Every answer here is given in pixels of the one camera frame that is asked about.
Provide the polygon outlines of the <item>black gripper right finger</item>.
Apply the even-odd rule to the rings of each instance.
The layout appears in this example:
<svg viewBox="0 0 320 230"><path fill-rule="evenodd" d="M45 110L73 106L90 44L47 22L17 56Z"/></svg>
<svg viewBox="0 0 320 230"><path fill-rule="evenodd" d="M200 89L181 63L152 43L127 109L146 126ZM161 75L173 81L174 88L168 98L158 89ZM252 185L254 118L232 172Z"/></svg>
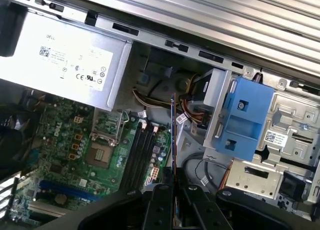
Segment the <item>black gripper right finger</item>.
<svg viewBox="0 0 320 230"><path fill-rule="evenodd" d="M178 187L178 215L184 227L198 230L290 230L282 211L242 191L227 188L210 199L201 187Z"/></svg>

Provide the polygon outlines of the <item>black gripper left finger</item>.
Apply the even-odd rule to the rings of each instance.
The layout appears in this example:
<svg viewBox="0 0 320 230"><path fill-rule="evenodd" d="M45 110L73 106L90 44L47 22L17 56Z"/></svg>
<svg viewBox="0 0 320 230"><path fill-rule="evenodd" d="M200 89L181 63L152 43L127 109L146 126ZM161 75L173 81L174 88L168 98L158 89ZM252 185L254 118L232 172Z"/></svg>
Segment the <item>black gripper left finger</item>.
<svg viewBox="0 0 320 230"><path fill-rule="evenodd" d="M127 193L113 204L85 217L79 230L171 230L174 211L174 175L170 167L162 170L161 182L152 190Z"/></svg>

